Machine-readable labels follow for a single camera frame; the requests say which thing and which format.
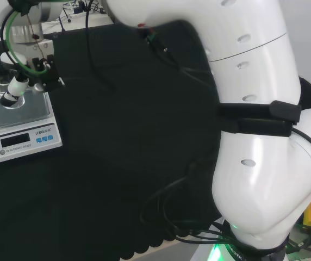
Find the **black cloth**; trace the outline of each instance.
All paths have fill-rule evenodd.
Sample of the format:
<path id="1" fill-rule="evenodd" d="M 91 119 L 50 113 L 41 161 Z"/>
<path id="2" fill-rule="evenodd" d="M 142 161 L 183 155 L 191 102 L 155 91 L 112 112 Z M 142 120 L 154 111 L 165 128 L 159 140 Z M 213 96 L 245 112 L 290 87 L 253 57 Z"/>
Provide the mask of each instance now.
<path id="1" fill-rule="evenodd" d="M 183 65 L 209 70 L 197 36 L 181 22 L 157 28 Z M 218 151 L 217 94 L 164 65 L 134 29 L 91 30 L 94 61 L 116 87 L 91 74 L 84 30 L 49 35 L 66 87 L 50 94 L 63 147 L 0 163 L 0 260 L 115 261 L 169 235 L 139 220 L 143 201 Z M 172 219 L 219 217 L 210 164 L 168 205 Z M 152 204 L 146 217 L 153 218 Z"/>

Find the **scale weighing platform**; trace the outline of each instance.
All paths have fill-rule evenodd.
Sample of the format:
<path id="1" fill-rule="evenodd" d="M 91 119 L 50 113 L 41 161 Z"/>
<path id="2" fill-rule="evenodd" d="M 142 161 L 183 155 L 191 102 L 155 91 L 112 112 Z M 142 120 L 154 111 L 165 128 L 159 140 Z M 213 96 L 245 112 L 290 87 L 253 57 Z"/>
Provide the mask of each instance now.
<path id="1" fill-rule="evenodd" d="M 49 95 L 24 94 L 17 109 L 0 105 L 0 162 L 63 145 Z"/>

